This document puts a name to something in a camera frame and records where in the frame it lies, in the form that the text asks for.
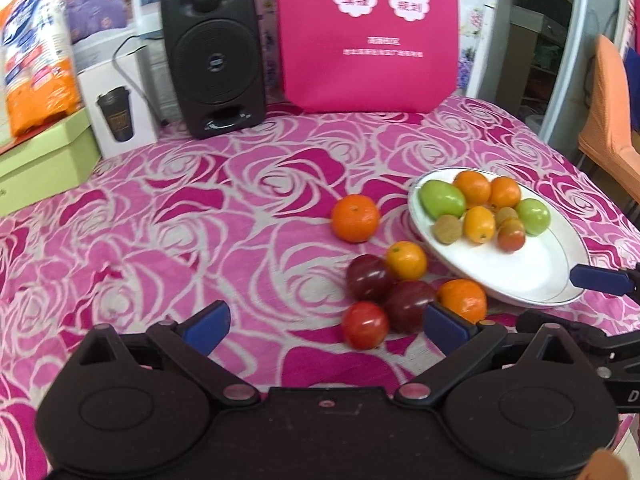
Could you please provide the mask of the mandarin orange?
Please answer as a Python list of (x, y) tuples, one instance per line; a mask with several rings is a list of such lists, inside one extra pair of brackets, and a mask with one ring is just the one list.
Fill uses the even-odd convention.
[(341, 198), (331, 211), (331, 229), (336, 237), (352, 244), (364, 243), (375, 234), (380, 212), (372, 198), (359, 194)]
[(470, 323), (483, 321), (487, 315), (487, 296), (479, 284), (456, 278), (439, 286), (437, 301)]

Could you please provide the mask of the dark red plum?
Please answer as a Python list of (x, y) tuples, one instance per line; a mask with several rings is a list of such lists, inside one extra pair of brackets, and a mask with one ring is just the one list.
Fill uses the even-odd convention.
[(380, 304), (396, 283), (393, 270), (383, 258), (375, 255), (360, 255), (346, 269), (347, 289), (357, 301)]
[(424, 310), (435, 297), (434, 287), (424, 281), (398, 283), (383, 304), (390, 329), (398, 334), (420, 333)]

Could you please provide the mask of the tan longan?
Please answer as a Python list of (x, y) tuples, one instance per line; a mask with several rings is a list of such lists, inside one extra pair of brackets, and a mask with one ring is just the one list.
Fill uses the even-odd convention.
[(462, 221), (453, 214), (443, 214), (432, 225), (432, 233), (440, 244), (454, 244), (463, 235)]
[(500, 228), (500, 226), (502, 226), (504, 222), (517, 219), (517, 218), (518, 218), (518, 213), (514, 208), (502, 207), (498, 209), (495, 214), (496, 226), (497, 228)]

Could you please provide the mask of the large green fruit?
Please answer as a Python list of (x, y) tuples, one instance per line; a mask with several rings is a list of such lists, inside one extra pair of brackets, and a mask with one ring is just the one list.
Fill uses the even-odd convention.
[(466, 211), (466, 199), (453, 184), (442, 180), (428, 180), (418, 193), (420, 203), (426, 214), (438, 220), (445, 214), (460, 219)]

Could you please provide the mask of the large orange front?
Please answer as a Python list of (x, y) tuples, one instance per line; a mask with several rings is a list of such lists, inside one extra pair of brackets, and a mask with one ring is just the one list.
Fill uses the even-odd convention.
[(491, 184), (480, 172), (473, 170), (460, 171), (452, 184), (463, 194), (466, 208), (484, 206), (491, 196)]

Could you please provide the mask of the red yellow cherry tomato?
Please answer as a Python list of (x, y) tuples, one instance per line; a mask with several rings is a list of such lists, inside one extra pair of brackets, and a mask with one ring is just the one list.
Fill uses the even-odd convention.
[(498, 229), (498, 247), (508, 254), (520, 250), (526, 242), (526, 229), (520, 219), (504, 222)]

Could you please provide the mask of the small yellow orange fruit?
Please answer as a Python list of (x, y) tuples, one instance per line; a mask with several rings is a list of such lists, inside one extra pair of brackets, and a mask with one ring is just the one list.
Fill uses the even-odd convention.
[(463, 234), (474, 244), (488, 243), (496, 232), (494, 214), (484, 206), (470, 208), (463, 218)]

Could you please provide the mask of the white porcelain plate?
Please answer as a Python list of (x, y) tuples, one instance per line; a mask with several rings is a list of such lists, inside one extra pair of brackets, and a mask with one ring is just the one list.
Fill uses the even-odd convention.
[(574, 226), (545, 198), (511, 178), (482, 170), (487, 180), (459, 179), (462, 167), (432, 170), (413, 180), (408, 208), (427, 246), (454, 274), (487, 295), (526, 308), (571, 304), (584, 293), (570, 282), (589, 264)]

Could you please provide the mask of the small yellow kumquat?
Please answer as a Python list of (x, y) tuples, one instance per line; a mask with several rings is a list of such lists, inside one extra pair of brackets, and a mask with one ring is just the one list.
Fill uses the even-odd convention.
[(417, 281), (428, 268), (427, 255), (416, 243), (401, 240), (386, 250), (385, 261), (401, 281)]

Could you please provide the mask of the pink rose tablecloth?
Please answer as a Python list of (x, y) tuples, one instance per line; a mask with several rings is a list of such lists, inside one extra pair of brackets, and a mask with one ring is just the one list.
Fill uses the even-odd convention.
[[(273, 107), (257, 128), (193, 140), (181, 126), (157, 144), (102, 162), (78, 188), (1, 221), (1, 474), (49, 470), (35, 414), (93, 325), (141, 333), (215, 300), (232, 327), (214, 358), (261, 389), (382, 386), (439, 359), (423, 336), (370, 352), (344, 345), (346, 266), (415, 240), (410, 183), (469, 167), (533, 188), (574, 224), (591, 261), (626, 268), (638, 230), (564, 156), (480, 100), (450, 98), (430, 114), (307, 115)], [(344, 242), (331, 211), (372, 198), (375, 234)]]

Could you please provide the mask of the orange covered chair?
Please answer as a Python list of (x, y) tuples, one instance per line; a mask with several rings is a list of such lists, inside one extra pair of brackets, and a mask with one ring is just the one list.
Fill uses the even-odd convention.
[(638, 203), (639, 153), (632, 143), (626, 70), (615, 44), (604, 35), (596, 40), (591, 105), (578, 148)]

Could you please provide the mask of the green cardboard box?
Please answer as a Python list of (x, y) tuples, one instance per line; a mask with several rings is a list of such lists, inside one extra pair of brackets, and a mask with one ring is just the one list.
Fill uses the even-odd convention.
[(38, 134), (1, 155), (1, 213), (7, 216), (76, 188), (100, 159), (89, 115), (88, 122)]

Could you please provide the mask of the white coffee cup box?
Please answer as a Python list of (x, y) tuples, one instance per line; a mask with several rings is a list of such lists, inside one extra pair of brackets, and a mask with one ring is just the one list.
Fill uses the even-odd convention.
[(160, 126), (139, 90), (145, 91), (139, 48), (78, 74), (82, 100), (103, 159), (155, 144)]

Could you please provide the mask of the black speaker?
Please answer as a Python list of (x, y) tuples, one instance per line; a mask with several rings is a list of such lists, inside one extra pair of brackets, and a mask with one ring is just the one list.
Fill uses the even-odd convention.
[(160, 0), (169, 73), (195, 139), (259, 125), (266, 117), (255, 0)]

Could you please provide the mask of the pink tote bag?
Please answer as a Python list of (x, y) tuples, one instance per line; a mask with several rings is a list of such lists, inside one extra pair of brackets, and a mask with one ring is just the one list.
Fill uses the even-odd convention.
[(457, 88), (459, 0), (277, 0), (282, 86), (306, 112), (428, 113)]

